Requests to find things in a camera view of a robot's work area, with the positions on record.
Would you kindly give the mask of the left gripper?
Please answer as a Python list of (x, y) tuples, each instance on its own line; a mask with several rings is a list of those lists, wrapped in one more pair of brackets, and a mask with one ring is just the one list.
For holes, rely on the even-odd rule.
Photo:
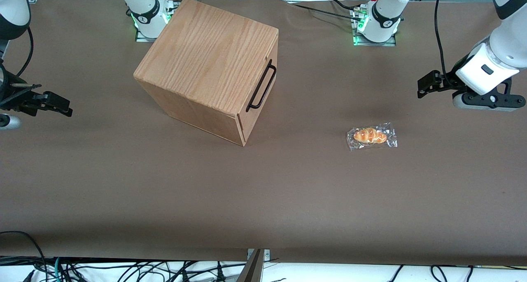
[[(480, 43), (473, 47), (465, 62), (446, 79), (461, 83), (478, 95), (489, 93), (502, 81), (520, 71), (520, 46), (515, 44)], [(418, 80), (417, 97), (433, 92), (444, 92), (455, 89), (455, 86), (443, 84), (439, 71), (430, 71)]]

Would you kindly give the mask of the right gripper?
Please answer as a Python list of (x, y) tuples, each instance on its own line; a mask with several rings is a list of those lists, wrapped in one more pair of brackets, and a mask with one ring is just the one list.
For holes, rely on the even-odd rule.
[[(6, 70), (3, 64), (1, 68), (0, 81), (0, 103), (2, 110), (13, 110), (26, 100), (32, 98), (32, 90), (40, 88), (41, 84), (30, 84)], [(44, 92), (38, 105), (26, 104), (25, 114), (35, 117), (38, 111), (52, 111), (66, 117), (73, 115), (70, 109), (70, 101), (53, 92)]]

